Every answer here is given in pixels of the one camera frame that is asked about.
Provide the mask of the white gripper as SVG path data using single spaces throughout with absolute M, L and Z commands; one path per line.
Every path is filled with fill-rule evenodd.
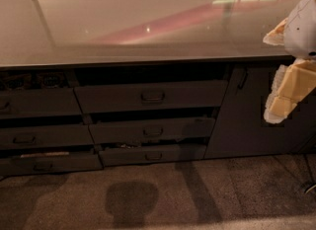
M 316 88 L 316 0 L 300 0 L 288 18 L 264 36 L 263 43 L 284 45 L 289 54 L 302 58 L 276 71 L 264 111 L 264 120 L 276 124 Z

